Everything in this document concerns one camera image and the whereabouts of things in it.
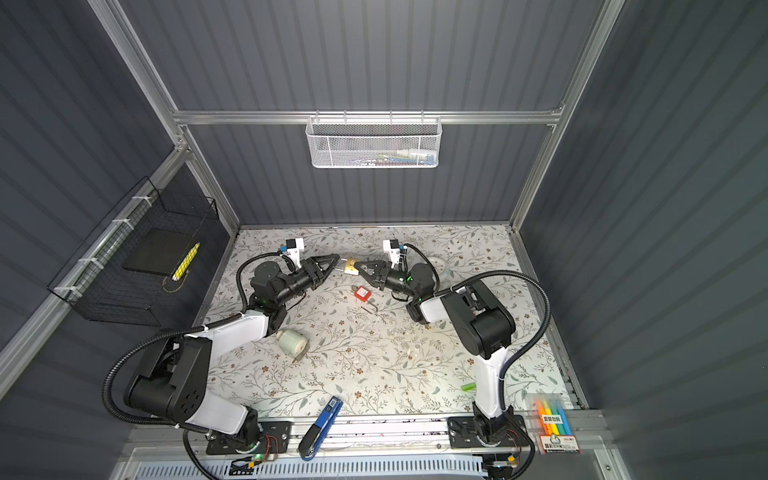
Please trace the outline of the brass padlock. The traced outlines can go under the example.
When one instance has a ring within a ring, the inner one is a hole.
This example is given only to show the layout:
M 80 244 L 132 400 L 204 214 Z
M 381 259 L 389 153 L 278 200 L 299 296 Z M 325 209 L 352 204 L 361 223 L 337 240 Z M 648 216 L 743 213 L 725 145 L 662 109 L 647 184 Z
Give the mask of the brass padlock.
M 358 275 L 359 271 L 356 267 L 357 260 L 353 258 L 349 259 L 341 259 L 340 260 L 340 270 L 344 274 L 348 275 Z

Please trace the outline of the red padlock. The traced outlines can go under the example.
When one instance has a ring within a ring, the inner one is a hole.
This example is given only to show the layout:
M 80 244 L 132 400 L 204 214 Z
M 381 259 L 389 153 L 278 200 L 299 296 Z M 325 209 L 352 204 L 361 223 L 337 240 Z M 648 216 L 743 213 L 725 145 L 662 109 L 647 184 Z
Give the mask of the red padlock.
M 353 296 L 356 299 L 357 303 L 360 305 L 360 307 L 369 313 L 377 313 L 379 308 L 375 303 L 375 298 L 373 297 L 373 293 L 364 286 L 357 287 L 354 292 Z

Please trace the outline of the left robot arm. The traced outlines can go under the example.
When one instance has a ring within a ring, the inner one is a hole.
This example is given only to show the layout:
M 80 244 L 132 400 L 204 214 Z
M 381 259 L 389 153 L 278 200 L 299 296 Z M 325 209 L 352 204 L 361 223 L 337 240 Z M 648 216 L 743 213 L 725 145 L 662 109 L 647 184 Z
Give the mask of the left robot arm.
M 101 389 L 105 410 L 135 425 L 175 426 L 212 434 L 238 451 L 265 440 L 257 412 L 208 388 L 211 363 L 250 342 L 275 334 L 292 299 L 302 299 L 330 276 L 337 254 L 293 260 L 281 251 L 256 255 L 247 293 L 236 285 L 242 308 L 222 320 L 186 330 L 164 330 L 124 354 L 108 371 Z

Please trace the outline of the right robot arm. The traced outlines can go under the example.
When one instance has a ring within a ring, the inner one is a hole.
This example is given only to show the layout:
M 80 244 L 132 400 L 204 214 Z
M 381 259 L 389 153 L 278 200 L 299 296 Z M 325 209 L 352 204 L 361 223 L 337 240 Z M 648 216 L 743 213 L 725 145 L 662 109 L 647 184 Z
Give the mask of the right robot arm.
M 473 423 L 478 441 L 496 445 L 510 432 L 531 443 L 506 402 L 505 379 L 510 367 L 542 339 L 551 318 L 551 302 L 544 288 L 530 276 L 513 270 L 491 270 L 475 274 L 453 286 L 442 288 L 440 276 L 429 258 L 415 245 L 385 243 L 388 260 L 352 260 L 348 264 L 367 283 L 407 297 L 411 319 L 427 325 L 448 321 L 463 347 L 475 358 Z M 536 289 L 544 313 L 536 333 L 517 351 L 510 352 L 516 321 L 501 300 L 484 283 L 486 278 L 512 277 Z

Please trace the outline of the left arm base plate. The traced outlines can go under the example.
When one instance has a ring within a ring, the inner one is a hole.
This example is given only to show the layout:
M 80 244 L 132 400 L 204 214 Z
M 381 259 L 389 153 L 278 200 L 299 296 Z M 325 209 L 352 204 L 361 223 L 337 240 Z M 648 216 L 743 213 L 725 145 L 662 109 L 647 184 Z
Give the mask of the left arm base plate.
M 208 440 L 208 455 L 277 455 L 286 453 L 293 423 L 289 421 L 254 421 L 236 434 L 214 432 Z

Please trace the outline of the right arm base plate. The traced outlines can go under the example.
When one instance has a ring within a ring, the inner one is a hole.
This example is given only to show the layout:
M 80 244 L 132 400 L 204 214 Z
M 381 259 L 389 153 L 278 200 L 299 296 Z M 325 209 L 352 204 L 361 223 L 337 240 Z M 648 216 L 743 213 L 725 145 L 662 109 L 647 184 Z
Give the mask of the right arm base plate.
M 521 449 L 529 446 L 524 419 L 517 414 L 491 420 L 482 415 L 453 416 L 446 423 L 449 443 L 454 449 Z

